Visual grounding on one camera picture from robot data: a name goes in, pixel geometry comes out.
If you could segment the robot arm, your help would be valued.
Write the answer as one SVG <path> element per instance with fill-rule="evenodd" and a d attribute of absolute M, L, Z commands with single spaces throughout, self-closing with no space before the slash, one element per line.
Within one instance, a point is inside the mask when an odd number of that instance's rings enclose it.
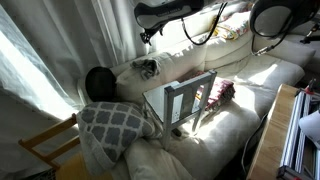
<path fill-rule="evenodd" d="M 201 11 L 204 7 L 228 0 L 172 0 L 157 5 L 139 2 L 134 16 L 144 32 L 143 43 L 162 31 L 172 20 L 182 19 Z M 250 30 L 260 37 L 278 38 L 297 26 L 310 21 L 318 12 L 320 0 L 257 0 L 249 16 Z"/>

